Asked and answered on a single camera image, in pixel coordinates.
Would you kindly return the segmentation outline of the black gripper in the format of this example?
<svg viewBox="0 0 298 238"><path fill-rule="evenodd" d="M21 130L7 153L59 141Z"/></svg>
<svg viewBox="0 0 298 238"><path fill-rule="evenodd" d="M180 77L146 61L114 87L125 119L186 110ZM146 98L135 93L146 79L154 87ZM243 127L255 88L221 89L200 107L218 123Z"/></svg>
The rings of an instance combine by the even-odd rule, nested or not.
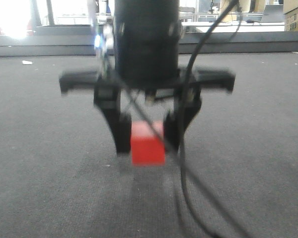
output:
<svg viewBox="0 0 298 238"><path fill-rule="evenodd" d="M228 70L193 68L180 68L174 77L169 80L159 79L149 81L137 78L135 82L128 83L112 70L106 75L98 71L64 72L59 78L61 93L66 95L72 90L93 89L94 106L98 108L112 133L116 153L129 154L131 151L132 119L129 113L121 111L120 91L139 90L145 97L152 97L152 101L161 101L165 98L182 97L182 90L187 88L199 94L201 90L225 90L231 94L234 89L235 75ZM197 99L186 103L184 112L180 111L181 102L174 100L174 108L169 111L163 121L164 139L175 152L178 152L180 136L185 134L191 121L198 114L202 100Z"/></svg>

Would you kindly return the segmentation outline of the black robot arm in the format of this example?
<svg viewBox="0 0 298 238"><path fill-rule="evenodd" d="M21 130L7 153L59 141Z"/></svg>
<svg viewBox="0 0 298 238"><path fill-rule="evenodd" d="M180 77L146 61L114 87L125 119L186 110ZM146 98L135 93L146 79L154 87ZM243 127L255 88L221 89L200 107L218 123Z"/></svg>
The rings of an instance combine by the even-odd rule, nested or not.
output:
<svg viewBox="0 0 298 238"><path fill-rule="evenodd" d="M224 89L231 93L235 77L226 70L194 69L198 52L210 37L208 30L195 47L185 68L178 66L181 23L176 0L117 0L113 19L114 65L104 50L105 27L95 18L95 49L100 52L101 68L64 72L60 79L63 94L91 88L94 104L103 113L111 130L117 153L131 151L132 121L120 109L121 91L144 93L157 102L159 90L174 100L174 109L163 120L160 138L173 152L183 145L184 133L199 112L203 89Z"/></svg>

